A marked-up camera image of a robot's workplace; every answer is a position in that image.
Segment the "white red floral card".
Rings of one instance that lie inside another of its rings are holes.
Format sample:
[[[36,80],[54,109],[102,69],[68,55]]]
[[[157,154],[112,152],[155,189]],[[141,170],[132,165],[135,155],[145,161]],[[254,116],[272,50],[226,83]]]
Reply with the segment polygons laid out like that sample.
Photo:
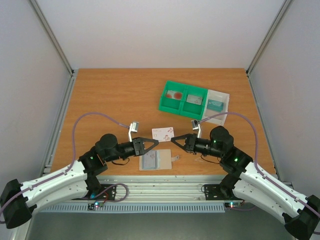
[[[151,130],[152,138],[159,142],[170,142],[174,135],[173,127],[153,128]]]

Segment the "white card holder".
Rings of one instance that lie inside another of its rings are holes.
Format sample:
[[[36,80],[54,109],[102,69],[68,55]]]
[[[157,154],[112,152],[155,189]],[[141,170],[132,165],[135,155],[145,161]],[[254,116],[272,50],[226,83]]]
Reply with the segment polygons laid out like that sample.
[[[153,150],[158,152],[158,168],[154,170],[142,170],[141,168],[141,159],[142,156],[139,157],[139,170],[140,171],[157,171],[157,170],[171,170],[172,163],[176,162],[180,159],[180,155],[172,156],[172,152],[170,149],[160,149]]]

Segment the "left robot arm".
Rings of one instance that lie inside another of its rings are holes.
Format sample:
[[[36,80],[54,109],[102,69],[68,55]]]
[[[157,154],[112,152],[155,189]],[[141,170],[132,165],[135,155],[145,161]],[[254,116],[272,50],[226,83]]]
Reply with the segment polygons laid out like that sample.
[[[9,181],[0,195],[1,224],[13,229],[28,222],[34,213],[67,200],[96,199],[101,193],[97,175],[106,171],[108,162],[139,157],[159,144],[158,140],[135,137],[118,143],[111,133],[66,167],[45,176],[19,182]]]

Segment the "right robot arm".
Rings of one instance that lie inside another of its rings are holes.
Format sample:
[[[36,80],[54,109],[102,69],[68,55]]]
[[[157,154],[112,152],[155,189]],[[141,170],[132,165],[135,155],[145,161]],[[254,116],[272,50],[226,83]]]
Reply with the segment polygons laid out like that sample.
[[[206,199],[217,195],[223,200],[250,202],[279,220],[298,240],[309,240],[315,233],[320,222],[320,199],[305,196],[269,174],[234,146],[234,138],[223,126],[213,128],[209,139],[188,133],[173,137],[171,142],[187,153],[220,159],[219,165],[227,175],[217,187],[205,185]]]

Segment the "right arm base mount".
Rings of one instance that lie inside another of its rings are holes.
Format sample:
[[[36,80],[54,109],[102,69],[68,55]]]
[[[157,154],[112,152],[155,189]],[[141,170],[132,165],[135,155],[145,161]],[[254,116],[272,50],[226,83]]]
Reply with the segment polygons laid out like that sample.
[[[207,201],[223,200],[223,201],[242,201],[241,198],[236,197],[232,190],[219,184],[204,184],[201,191],[205,195]]]

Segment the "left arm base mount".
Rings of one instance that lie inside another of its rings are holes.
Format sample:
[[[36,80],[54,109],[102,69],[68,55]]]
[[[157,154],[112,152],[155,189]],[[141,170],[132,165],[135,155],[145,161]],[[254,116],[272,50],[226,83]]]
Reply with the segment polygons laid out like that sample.
[[[102,201],[102,200],[115,200],[117,193],[117,186],[115,184],[102,184],[100,189],[96,192],[88,191],[85,196],[89,200]]]

